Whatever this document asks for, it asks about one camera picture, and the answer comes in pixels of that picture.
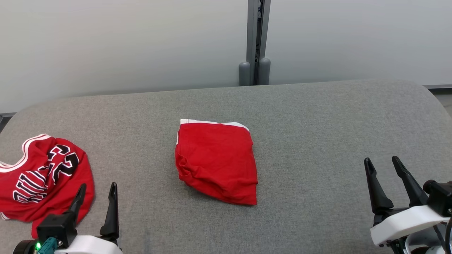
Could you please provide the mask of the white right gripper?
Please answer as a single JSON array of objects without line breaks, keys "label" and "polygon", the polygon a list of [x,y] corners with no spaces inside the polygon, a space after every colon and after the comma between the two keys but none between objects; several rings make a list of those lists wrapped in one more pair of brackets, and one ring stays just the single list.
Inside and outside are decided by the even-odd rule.
[{"label": "white right gripper", "polygon": [[[450,219],[450,216],[443,217],[426,205],[427,194],[404,166],[400,158],[392,156],[391,160],[408,194],[410,208],[389,216],[370,229],[371,239],[375,246],[387,244],[389,241],[417,233],[442,222],[447,222]],[[391,210],[394,204],[384,193],[370,158],[364,159],[364,167],[372,212],[374,215],[381,215]]]}]

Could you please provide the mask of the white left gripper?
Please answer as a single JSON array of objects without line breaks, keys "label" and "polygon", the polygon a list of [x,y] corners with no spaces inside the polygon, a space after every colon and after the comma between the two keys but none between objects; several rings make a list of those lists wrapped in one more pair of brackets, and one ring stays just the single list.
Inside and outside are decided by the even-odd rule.
[{"label": "white left gripper", "polygon": [[[86,194],[86,183],[83,183],[74,197],[66,214],[77,224],[78,215]],[[109,205],[104,225],[100,228],[100,238],[93,235],[78,235],[67,248],[58,249],[55,254],[122,254],[121,249],[114,244],[119,234],[118,187],[113,182],[108,194]]]}]

